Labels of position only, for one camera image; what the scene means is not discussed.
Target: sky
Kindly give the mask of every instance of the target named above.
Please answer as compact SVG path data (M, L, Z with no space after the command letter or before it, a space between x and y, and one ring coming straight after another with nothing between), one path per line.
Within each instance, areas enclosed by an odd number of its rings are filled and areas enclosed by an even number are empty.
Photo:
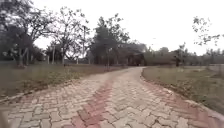
M168 47L175 50L186 42L190 52L198 55L206 49L224 49L224 39L208 45L194 44L197 35L192 29L193 17L209 18L211 34L224 34L223 0L33 0L35 7L44 6L59 11L62 6L73 10L81 9L89 20L88 27L97 26L100 16L109 18L119 13L124 19L121 25L129 32L131 39L147 44L154 50ZM46 48L50 39L40 38L35 44Z

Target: interlocking paver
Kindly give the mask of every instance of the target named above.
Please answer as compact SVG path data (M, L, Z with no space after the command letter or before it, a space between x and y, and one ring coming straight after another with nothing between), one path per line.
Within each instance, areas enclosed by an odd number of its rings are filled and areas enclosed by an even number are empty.
M92 75L22 97L12 128L222 128L222 115L140 78L142 68Z
M50 119L43 119L40 123L41 128L51 128Z

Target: grass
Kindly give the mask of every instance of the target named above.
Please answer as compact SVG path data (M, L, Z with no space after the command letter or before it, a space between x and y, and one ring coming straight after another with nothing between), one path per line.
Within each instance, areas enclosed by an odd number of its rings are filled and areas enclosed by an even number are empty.
M110 71L121 67L110 67ZM105 66L95 65L48 65L37 64L18 69L12 66L0 65L0 98L13 96L30 90L41 90L82 76L103 73Z
M205 68L148 67L142 75L224 114L224 78Z

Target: pole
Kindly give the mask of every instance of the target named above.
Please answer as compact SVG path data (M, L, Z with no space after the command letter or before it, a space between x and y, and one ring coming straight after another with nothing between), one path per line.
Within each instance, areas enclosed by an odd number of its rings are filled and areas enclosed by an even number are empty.
M82 43L82 57L84 58L84 43L85 43L85 40L86 40L86 27L84 27L84 40L83 40L83 43Z

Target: ground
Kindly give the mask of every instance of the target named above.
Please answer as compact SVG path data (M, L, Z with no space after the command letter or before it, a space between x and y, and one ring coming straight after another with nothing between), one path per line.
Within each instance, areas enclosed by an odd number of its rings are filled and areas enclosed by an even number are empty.
M18 69L13 64L0 63L0 99L18 93L46 89L48 86L58 85L90 74L103 73L107 70L105 66L70 64L64 67L61 64L46 63L37 63L24 69ZM110 67L110 71L121 68Z
M143 76L224 114L224 77L206 67L148 67Z
M147 83L141 67L92 75L5 105L12 128L223 128L224 118Z

